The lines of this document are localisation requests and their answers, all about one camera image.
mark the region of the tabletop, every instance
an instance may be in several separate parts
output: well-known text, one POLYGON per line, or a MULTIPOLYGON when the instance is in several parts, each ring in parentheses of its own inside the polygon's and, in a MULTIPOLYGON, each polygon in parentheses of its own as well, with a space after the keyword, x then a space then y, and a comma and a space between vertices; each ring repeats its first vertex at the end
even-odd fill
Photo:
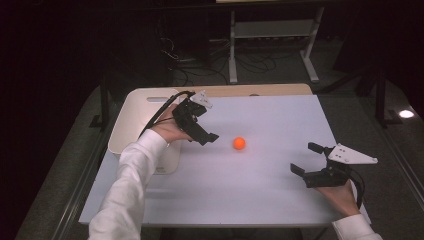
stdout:
MULTIPOLYGON (((216 94, 213 87, 195 89, 206 89, 214 105, 199 124, 220 137, 205 146, 183 142, 177 170, 152 176, 143 225, 307 227, 340 218, 317 191, 307 189, 290 172, 290 163, 306 171, 325 167, 325 157, 308 150, 308 142, 336 144, 318 98, 307 85, 221 86, 216 94), (222 94, 221 88, 231 91, 222 94), (284 95, 282 89, 294 95, 284 95), (236 136, 246 139, 245 149, 232 148, 236 136)), ((115 180, 117 165, 115 155, 107 152, 81 223, 96 214, 115 180)), ((365 208, 361 211, 367 216, 365 208)))

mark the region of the cable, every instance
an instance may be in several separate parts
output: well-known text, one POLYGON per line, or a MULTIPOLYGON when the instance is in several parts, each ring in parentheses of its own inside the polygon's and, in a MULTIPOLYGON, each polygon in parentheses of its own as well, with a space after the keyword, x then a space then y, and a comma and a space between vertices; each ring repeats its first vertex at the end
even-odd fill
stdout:
POLYGON ((249 72, 252 72, 252 73, 266 73, 266 72, 268 72, 268 69, 260 68, 258 66, 247 63, 246 61, 242 60, 239 57, 235 57, 235 59, 237 60, 237 62, 240 64, 241 67, 243 67, 244 69, 246 69, 249 72), (259 71, 253 71, 253 70, 247 68, 246 65, 251 67, 251 68, 258 69, 259 71))
POLYGON ((178 79, 178 78, 176 78, 175 80, 183 80, 184 81, 184 83, 183 83, 183 87, 187 84, 187 82, 191 82, 191 85, 193 85, 194 86, 194 83, 193 83, 193 81, 191 81, 191 80, 189 80, 188 79, 188 75, 187 75, 187 73, 185 72, 185 71, 183 71, 183 70, 181 70, 181 69, 175 69, 175 70, 179 70, 180 72, 182 72, 183 74, 184 74, 184 76, 185 76, 185 79, 178 79))
POLYGON ((293 51, 291 53, 287 53, 285 56, 281 56, 281 57, 271 57, 272 59, 284 59, 284 58, 289 58, 292 57, 293 55, 297 54, 297 51, 293 51))
POLYGON ((174 48, 175 48, 174 42, 171 39, 165 38, 165 37, 160 38, 160 40, 162 40, 163 43, 165 42, 164 40, 166 40, 169 43, 171 43, 171 49, 169 51, 164 50, 164 49, 161 49, 160 51, 162 53, 165 53, 166 55, 168 55, 170 58, 172 58, 174 60, 178 60, 179 59, 179 56, 177 54, 172 53, 174 51, 174 48))
POLYGON ((193 81, 192 80, 188 80, 188 79, 182 79, 182 78, 174 78, 174 80, 177 82, 176 84, 176 87, 178 87, 179 86, 179 81, 184 81, 183 82, 183 84, 181 84, 181 87, 185 87, 185 86, 187 86, 187 84, 190 82, 190 84, 191 84, 191 86, 194 86, 194 83, 193 83, 193 81))
MULTIPOLYGON (((225 54, 221 54, 221 55, 218 55, 218 56, 216 56, 216 57, 213 57, 212 56, 212 58, 211 58, 211 60, 209 61, 209 64, 208 65, 211 65, 211 64, 214 64, 214 63, 216 63, 219 59, 221 59, 222 57, 227 57, 228 56, 228 54, 227 53, 225 53, 225 54)), ((188 63, 192 63, 192 62, 194 62, 194 61, 197 61, 197 59, 195 59, 195 58, 191 58, 191 59, 188 59, 188 60, 190 60, 190 61, 178 61, 178 66, 179 67, 185 67, 188 63)), ((203 62, 199 62, 198 63, 199 65, 190 65, 190 66, 188 66, 188 67, 192 67, 192 68, 202 68, 202 67, 205 67, 205 63, 203 63, 203 62)))
POLYGON ((171 119, 174 119, 174 117, 165 118, 165 119, 162 119, 162 120, 156 121, 156 122, 153 124, 153 126, 154 126, 154 125, 156 125, 156 124, 158 124, 158 123, 165 122, 165 121, 168 121, 168 120, 171 120, 171 119))
POLYGON ((361 208, 362 206, 362 199, 364 197, 365 194, 365 181, 362 178, 362 176, 355 170, 351 169, 352 172, 354 172, 359 179, 361 180, 361 183, 359 181, 357 181, 356 179, 354 179, 352 176, 349 176, 350 180, 352 180, 353 184, 355 184, 356 187, 356 205, 358 206, 358 209, 361 208))
POLYGON ((224 67, 227 64, 227 61, 228 61, 228 58, 225 58, 224 63, 220 66, 220 68, 218 70, 215 70, 213 68, 204 67, 204 66, 195 66, 195 67, 178 67, 177 66, 174 69, 184 73, 186 75, 187 81, 189 81, 187 74, 192 74, 194 76, 210 76, 210 75, 214 75, 214 74, 219 74, 224 79, 225 85, 228 85, 227 77, 224 74, 221 73, 222 70, 224 69, 224 67), (195 72, 192 72, 192 71, 187 71, 187 69, 189 69, 189 70, 206 70, 206 71, 210 71, 211 73, 199 74, 199 73, 195 73, 195 72))
POLYGON ((274 70, 274 69, 277 67, 277 64, 275 63, 274 59, 271 59, 271 58, 270 58, 270 56, 271 56, 271 55, 268 55, 268 56, 266 56, 266 57, 263 57, 263 58, 262 58, 262 59, 260 59, 260 60, 257 60, 257 59, 256 59, 255 57, 253 57, 253 56, 246 55, 246 57, 247 57, 247 58, 249 58, 249 60, 250 60, 252 63, 262 63, 268 71, 270 71, 270 70, 274 70), (268 64, 266 63, 266 62, 267 62, 267 60, 268 60, 268 61, 270 61, 270 62, 272 63, 271 67, 269 67, 269 66, 268 66, 268 64))

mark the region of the ping pong ball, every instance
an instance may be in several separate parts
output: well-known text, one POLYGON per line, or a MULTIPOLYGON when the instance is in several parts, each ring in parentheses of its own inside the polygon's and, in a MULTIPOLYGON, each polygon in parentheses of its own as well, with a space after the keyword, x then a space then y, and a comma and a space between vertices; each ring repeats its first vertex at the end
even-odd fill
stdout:
POLYGON ((242 137, 236 137, 233 141, 233 147, 237 150, 242 150, 246 146, 246 141, 242 137))

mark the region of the hand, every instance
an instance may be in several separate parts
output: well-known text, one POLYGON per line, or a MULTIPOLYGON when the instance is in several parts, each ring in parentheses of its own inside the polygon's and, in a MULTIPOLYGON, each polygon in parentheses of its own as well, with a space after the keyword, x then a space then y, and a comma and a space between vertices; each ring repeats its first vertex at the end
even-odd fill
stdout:
POLYGON ((177 123, 173 119, 172 111, 177 106, 177 104, 171 104, 151 128, 163 137, 167 143, 182 139, 193 140, 187 133, 178 128, 177 123))
POLYGON ((316 188, 344 217, 360 214, 350 180, 344 186, 316 188))

